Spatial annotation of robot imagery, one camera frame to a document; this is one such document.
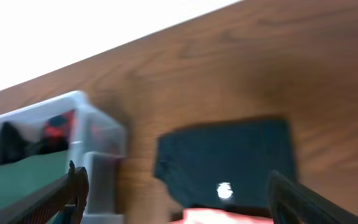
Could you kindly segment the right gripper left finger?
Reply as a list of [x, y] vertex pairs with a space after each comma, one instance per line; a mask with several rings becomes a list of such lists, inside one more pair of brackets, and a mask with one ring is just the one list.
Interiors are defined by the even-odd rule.
[[70, 161], [69, 171], [0, 210], [0, 223], [81, 223], [89, 192], [85, 167]]

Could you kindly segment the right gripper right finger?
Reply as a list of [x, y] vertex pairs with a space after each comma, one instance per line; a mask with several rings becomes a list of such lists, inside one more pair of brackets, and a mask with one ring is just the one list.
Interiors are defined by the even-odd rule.
[[358, 224], [358, 216], [277, 171], [268, 178], [274, 224]]

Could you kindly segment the dark green garment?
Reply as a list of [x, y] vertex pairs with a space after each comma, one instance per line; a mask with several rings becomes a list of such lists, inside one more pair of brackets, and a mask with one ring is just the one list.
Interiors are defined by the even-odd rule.
[[67, 172], [67, 151], [30, 156], [0, 166], [0, 209], [34, 193]]

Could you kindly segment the dark navy garment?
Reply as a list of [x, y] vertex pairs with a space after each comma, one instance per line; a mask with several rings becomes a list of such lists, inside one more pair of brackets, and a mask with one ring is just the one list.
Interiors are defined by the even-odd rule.
[[284, 119], [248, 119], [160, 136], [154, 176], [183, 207], [267, 208], [269, 173], [297, 178]]

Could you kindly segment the red navy plaid garment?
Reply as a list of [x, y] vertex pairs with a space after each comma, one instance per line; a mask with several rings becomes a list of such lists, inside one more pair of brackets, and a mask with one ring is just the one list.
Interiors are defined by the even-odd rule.
[[75, 110], [69, 110], [48, 119], [41, 132], [40, 153], [50, 154], [68, 150], [75, 123]]

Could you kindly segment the black garment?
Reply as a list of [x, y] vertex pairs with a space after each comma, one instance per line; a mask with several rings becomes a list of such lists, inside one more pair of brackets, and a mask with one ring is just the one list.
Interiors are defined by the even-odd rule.
[[29, 142], [11, 123], [0, 125], [0, 165], [20, 161], [41, 153], [42, 142]]

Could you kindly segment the pink printed garment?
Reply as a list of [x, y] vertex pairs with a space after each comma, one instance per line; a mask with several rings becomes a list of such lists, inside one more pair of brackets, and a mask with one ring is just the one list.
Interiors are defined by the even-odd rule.
[[181, 220], [172, 221], [170, 224], [273, 224], [273, 220], [212, 208], [187, 208]]

